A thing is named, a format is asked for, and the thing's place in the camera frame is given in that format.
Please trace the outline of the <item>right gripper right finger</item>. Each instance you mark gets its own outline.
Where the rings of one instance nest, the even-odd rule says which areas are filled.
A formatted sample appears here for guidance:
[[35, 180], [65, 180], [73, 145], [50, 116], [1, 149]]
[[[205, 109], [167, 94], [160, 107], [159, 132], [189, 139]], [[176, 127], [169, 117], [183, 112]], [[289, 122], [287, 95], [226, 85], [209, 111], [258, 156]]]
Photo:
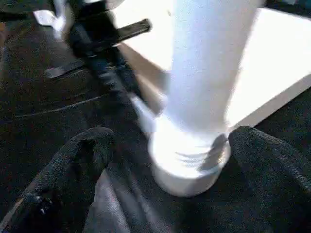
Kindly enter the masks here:
[[275, 233], [311, 231], [311, 162], [290, 144], [252, 127], [229, 135], [233, 155]]

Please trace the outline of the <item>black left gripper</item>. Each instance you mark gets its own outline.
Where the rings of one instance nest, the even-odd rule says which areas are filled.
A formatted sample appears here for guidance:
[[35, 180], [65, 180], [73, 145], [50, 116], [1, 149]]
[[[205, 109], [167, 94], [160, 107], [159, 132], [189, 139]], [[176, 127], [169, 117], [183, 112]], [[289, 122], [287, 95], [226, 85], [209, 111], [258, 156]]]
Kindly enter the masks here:
[[75, 58], [64, 67], [83, 67], [87, 59], [96, 57], [95, 77], [113, 103], [117, 108], [134, 110], [132, 99], [141, 97], [141, 90], [133, 69], [115, 46], [149, 32], [152, 24], [143, 19], [117, 28], [112, 10], [122, 3], [122, 0], [69, 1], [74, 23], [69, 27], [68, 43]]

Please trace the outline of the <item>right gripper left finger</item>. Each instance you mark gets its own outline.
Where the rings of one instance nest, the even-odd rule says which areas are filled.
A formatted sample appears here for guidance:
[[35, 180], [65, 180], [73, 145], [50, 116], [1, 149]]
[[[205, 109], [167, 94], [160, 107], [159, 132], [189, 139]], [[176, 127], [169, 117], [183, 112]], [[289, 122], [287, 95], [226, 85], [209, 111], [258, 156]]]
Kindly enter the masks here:
[[80, 233], [95, 186], [115, 153], [113, 132], [90, 128], [71, 138], [4, 216], [2, 233]]

